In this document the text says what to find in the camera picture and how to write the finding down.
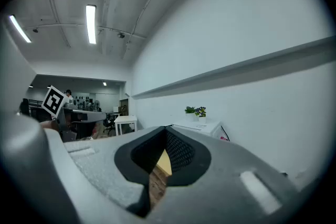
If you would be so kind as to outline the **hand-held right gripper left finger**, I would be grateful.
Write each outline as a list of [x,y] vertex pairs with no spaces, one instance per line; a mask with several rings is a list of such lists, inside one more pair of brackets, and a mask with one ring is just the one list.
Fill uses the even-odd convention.
[[118,137],[63,143],[46,129],[54,168],[80,223],[167,223],[166,211],[150,209],[148,191],[127,180],[115,164],[117,150],[128,142],[157,134],[151,127]]

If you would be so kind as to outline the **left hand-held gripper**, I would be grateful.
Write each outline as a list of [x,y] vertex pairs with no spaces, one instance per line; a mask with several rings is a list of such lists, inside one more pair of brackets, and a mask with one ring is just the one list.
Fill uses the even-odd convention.
[[52,117],[51,121],[41,123],[43,128],[57,131],[63,142],[76,140],[77,133],[71,122],[71,114],[76,107],[64,93],[50,86],[41,107]]

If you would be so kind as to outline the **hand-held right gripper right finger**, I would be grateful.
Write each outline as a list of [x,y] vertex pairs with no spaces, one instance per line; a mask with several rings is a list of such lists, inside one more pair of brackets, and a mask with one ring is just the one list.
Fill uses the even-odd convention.
[[235,143],[174,127],[211,154],[193,184],[167,187],[148,214],[150,223],[284,223],[300,206],[294,184]]

